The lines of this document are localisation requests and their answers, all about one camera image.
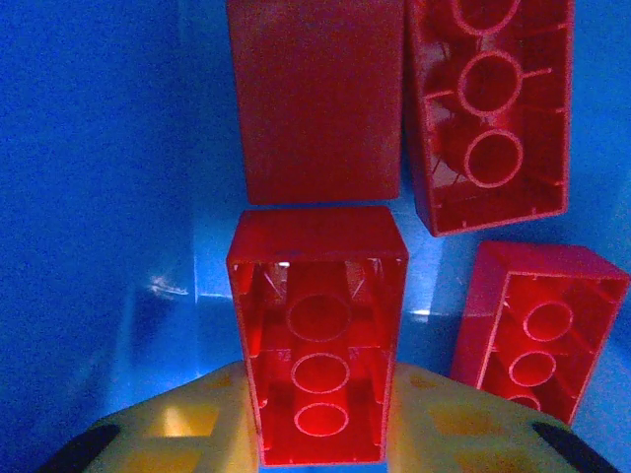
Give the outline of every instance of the blue container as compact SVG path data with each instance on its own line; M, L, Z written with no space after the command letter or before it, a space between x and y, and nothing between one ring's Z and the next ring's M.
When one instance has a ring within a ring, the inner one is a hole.
M401 360L449 372L483 239L583 244L631 272L630 11L577 5L567 215L432 238L404 171ZM22 471L242 357L224 261L248 204L223 1L14 1L0 22L0 469ZM627 303L575 423L622 471L629 392Z

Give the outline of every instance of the blue plastic surface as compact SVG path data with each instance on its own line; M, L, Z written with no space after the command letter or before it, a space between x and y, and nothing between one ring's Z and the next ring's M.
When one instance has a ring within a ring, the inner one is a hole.
M631 271L629 12L577 2L567 215L432 238L404 169L387 204L411 255L401 360L449 371L483 239L584 244ZM242 356L225 256L248 205L223 1L14 1L0 22L0 458L19 471ZM575 423L622 471L629 388L627 301Z

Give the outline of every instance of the red plastic brick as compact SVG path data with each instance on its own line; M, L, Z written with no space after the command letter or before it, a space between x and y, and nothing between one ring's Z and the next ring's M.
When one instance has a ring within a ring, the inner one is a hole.
M398 195L403 4L229 0L252 204Z
M573 0L406 0L404 115L435 237L568 205Z
M228 271L264 465L384 460L407 259L384 207L244 212Z
M628 287L581 246L483 242L452 378L570 424Z

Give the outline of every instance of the circular tube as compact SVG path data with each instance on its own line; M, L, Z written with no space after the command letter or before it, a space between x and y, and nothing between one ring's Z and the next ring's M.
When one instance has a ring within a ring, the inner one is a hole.
M492 188L515 177L524 161L519 138L508 130L478 135L464 154L464 175L478 187Z
M512 106L522 89L524 73L510 54L485 51L473 56L457 79L457 97L469 113L488 117Z
M517 385L533 387L543 384L556 371L554 357L546 352L526 352L509 365L509 378Z
M516 277L509 286L507 301L510 309L507 313L532 340L551 342L572 328L572 309L546 284L545 279Z
M517 13L520 0L451 0L456 24L467 34L495 34L506 27Z
M348 364L331 353L313 353L294 363L292 381L306 392L324 394L343 387L350 377Z
M296 428L311 437L330 437L348 425L346 390L316 395L297 390L294 415Z
M336 297L307 296L289 310L289 329L303 340L326 342L339 337L350 322L350 309Z

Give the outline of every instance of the yellow plastic part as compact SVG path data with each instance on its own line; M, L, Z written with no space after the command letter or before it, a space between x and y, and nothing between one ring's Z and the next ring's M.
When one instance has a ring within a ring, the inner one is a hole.
M389 473L576 473L530 426L570 429L418 367L398 364L390 401Z
M95 423L120 434L86 472L256 473L256 431L243 362Z

